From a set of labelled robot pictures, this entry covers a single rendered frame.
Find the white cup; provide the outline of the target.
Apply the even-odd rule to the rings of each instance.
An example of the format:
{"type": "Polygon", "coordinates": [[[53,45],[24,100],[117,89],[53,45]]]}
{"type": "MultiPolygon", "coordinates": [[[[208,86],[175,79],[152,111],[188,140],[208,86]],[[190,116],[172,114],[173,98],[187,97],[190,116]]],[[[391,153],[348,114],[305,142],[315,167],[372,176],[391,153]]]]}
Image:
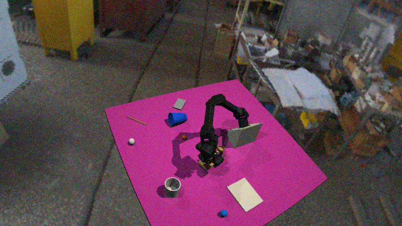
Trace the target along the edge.
{"type": "Polygon", "coordinates": [[[181,183],[180,180],[174,177],[168,178],[165,181],[165,194],[170,197],[174,198],[178,196],[178,192],[180,191],[181,183]]]}

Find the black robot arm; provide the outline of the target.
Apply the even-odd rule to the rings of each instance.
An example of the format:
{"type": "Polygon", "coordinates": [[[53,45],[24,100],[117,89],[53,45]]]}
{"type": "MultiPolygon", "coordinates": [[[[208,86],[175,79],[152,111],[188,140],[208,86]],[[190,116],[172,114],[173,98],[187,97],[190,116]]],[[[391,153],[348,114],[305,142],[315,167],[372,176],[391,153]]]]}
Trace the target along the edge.
{"type": "Polygon", "coordinates": [[[211,99],[205,103],[205,105],[205,119],[200,130],[200,141],[201,145],[204,146],[201,148],[201,153],[198,155],[198,158],[202,162],[208,163],[210,159],[212,159],[212,153],[214,152],[214,149],[217,148],[219,142],[219,136],[215,134],[213,127],[214,109],[216,105],[223,106],[224,108],[233,112],[233,117],[235,117],[239,123],[238,128],[244,128],[250,125],[247,121],[247,118],[249,117],[247,110],[243,107],[236,107],[234,104],[226,100],[226,97],[223,94],[213,95],[211,99]],[[209,140],[204,141],[204,139],[209,140]]]}

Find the beige flat rectangular panel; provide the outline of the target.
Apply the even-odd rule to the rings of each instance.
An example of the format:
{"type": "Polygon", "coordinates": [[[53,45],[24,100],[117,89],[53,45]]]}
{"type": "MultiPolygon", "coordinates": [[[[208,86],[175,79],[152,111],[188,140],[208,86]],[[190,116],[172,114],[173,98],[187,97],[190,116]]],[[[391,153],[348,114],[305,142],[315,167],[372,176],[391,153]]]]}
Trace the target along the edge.
{"type": "Polygon", "coordinates": [[[250,209],[263,202],[261,197],[245,178],[229,185],[227,189],[232,193],[232,196],[245,212],[248,212],[250,209]]]}

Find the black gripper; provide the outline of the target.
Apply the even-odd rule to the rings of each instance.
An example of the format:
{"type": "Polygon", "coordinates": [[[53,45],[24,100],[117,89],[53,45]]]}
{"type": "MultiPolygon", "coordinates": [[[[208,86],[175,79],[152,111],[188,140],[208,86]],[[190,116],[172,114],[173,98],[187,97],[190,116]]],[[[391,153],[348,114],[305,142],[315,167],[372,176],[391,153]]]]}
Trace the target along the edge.
{"type": "MultiPolygon", "coordinates": [[[[203,146],[204,146],[204,145],[201,145],[201,142],[199,142],[199,143],[195,146],[195,148],[198,149],[199,152],[201,153],[201,148],[202,148],[203,146]]],[[[210,163],[214,163],[216,166],[218,166],[218,165],[220,165],[220,164],[224,161],[224,159],[223,159],[222,156],[218,156],[218,155],[215,154],[215,153],[216,153],[216,149],[214,149],[214,152],[212,153],[212,159],[210,160],[210,163]]]]}

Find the blue ball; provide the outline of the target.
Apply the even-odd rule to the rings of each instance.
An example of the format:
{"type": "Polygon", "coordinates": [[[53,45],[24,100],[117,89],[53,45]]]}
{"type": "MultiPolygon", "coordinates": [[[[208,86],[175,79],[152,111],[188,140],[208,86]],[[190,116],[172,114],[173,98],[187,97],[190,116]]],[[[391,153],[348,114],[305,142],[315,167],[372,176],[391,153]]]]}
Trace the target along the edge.
{"type": "Polygon", "coordinates": [[[220,215],[222,216],[222,217],[226,217],[227,216],[227,211],[226,210],[222,210],[222,211],[220,211],[220,215]]]}

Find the grey flat square tile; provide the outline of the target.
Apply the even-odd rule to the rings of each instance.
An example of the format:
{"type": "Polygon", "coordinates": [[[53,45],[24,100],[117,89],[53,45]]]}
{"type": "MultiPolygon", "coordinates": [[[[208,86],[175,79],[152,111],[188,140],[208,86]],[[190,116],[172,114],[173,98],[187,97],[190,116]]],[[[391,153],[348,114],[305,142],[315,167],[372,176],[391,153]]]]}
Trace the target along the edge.
{"type": "Polygon", "coordinates": [[[177,101],[175,102],[173,108],[181,110],[185,103],[186,103],[186,100],[178,98],[177,101]]]}

